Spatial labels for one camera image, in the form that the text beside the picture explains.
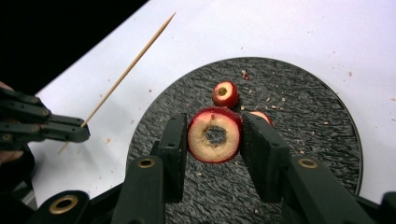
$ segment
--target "apple core hole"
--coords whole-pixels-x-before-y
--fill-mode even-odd
[[[223,95],[225,95],[227,93],[227,89],[225,89],[224,87],[221,87],[220,89],[219,89],[219,95],[220,96],[223,96]]]
[[[219,126],[211,126],[205,130],[205,136],[211,144],[221,144],[226,140],[226,131]]]

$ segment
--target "apple slice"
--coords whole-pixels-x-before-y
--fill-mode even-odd
[[[274,126],[274,124],[273,124],[273,122],[270,120],[270,118],[269,118],[266,114],[264,114],[263,112],[257,111],[257,110],[256,110],[256,111],[250,111],[249,113],[262,117],[263,119],[267,120],[267,122],[268,122],[269,124],[271,124],[271,126]]]
[[[242,120],[231,109],[219,106],[203,108],[189,124],[190,153],[202,162],[230,161],[238,153],[241,132]]]
[[[231,81],[220,82],[212,91],[212,101],[216,106],[234,107],[239,100],[238,89]]]

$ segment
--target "textured black surface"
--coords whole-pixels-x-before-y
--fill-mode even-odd
[[[242,78],[246,70],[250,79]],[[260,110],[290,144],[291,154],[325,162],[350,191],[361,184],[361,142],[344,104],[317,77],[290,63],[264,58],[235,58],[200,67],[168,87],[140,120],[127,165],[148,155],[166,122],[187,113],[188,122],[202,107],[213,105],[217,83],[231,80],[240,93],[240,111]],[[283,223],[280,204],[261,203],[238,155],[222,164],[187,157],[183,202],[166,205],[167,223]]]

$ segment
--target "red apple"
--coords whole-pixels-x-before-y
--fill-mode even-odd
[[[189,124],[187,136],[190,153],[202,162],[230,161],[238,153],[241,134],[242,120],[231,109],[219,106],[203,108],[192,117]]]
[[[269,118],[266,114],[264,114],[263,112],[261,112],[261,111],[250,111],[249,113],[262,117],[263,119],[267,120],[267,122],[268,122],[271,126],[274,126],[274,124],[273,124],[273,122],[270,120],[270,118]]]
[[[212,91],[212,101],[216,106],[232,108],[238,103],[238,99],[238,89],[231,81],[220,82]]]

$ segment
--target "white table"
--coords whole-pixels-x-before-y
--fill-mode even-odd
[[[91,138],[31,143],[37,204],[69,189],[118,185],[134,130],[178,78],[219,60],[272,58],[318,76],[346,104],[363,149],[361,196],[396,190],[396,2],[151,0],[37,96],[85,119],[164,21],[169,26],[89,122]]]

